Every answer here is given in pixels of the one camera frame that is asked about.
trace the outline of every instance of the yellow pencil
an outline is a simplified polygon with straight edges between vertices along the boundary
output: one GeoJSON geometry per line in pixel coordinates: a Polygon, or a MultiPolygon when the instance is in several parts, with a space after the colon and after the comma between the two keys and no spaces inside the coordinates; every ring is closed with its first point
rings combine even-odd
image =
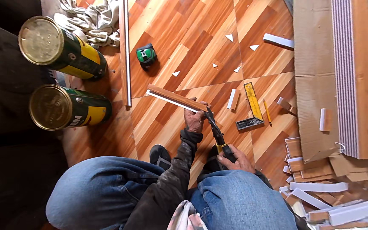
{"type": "Polygon", "coordinates": [[[269,125],[272,127],[272,120],[271,120],[271,116],[269,116],[268,105],[266,104],[265,99],[263,99],[263,105],[265,105],[265,110],[266,110],[266,115],[268,116],[269,125]]]}

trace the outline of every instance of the stack of panels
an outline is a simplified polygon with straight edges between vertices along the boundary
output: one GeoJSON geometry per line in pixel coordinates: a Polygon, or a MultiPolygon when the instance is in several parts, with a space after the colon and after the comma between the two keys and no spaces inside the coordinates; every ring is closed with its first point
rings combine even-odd
{"type": "Polygon", "coordinates": [[[342,152],[358,157],[357,102],[351,0],[332,0],[337,117],[342,152]]]}

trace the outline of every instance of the black shoe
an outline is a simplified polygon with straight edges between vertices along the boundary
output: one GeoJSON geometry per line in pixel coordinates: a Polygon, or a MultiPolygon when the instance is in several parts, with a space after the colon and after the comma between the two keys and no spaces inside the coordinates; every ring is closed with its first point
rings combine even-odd
{"type": "Polygon", "coordinates": [[[156,144],[150,150],[150,163],[168,170],[171,166],[171,157],[163,146],[156,144]]]}

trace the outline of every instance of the cloth rag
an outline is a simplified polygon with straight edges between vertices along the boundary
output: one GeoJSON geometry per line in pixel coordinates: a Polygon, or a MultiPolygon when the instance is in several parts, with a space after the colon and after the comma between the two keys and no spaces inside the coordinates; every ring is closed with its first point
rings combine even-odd
{"type": "Polygon", "coordinates": [[[55,13],[54,21],[76,34],[95,49],[100,46],[120,46],[119,1],[103,0],[103,3],[87,9],[76,6],[76,0],[59,0],[60,7],[69,16],[55,13]]]}

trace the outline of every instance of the floor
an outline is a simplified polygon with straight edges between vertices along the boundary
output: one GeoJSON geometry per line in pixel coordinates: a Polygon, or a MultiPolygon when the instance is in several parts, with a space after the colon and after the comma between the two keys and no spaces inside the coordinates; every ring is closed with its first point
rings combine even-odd
{"type": "MultiPolygon", "coordinates": [[[[94,0],[78,0],[87,6],[94,0]]],[[[69,166],[82,160],[115,155],[143,161],[149,150],[162,144],[174,156],[184,127],[183,109],[146,96],[149,83],[197,101],[212,104],[226,142],[244,151],[256,168],[277,189],[286,184],[284,139],[298,136],[297,119],[277,104],[284,97],[296,104],[294,52],[263,43],[265,33],[293,39],[292,16],[283,0],[129,0],[132,107],[121,101],[119,50],[102,47],[109,76],[97,82],[71,80],[71,87],[98,93],[113,101],[113,116],[102,124],[64,131],[63,145],[69,166]],[[232,34],[233,42],[225,37],[232,34]],[[152,43],[159,66],[149,72],[140,68],[138,47],[152,43]],[[259,45],[253,51],[251,45],[259,45]],[[172,73],[180,71],[177,77],[172,73]],[[237,131],[235,122],[250,117],[243,84],[252,82],[264,126],[237,131]],[[236,111],[227,109],[231,90],[241,90],[236,111]],[[268,103],[273,126],[263,107],[268,103]]],[[[191,168],[189,187],[196,186],[209,148],[215,144],[206,122],[204,139],[191,168]]]]}

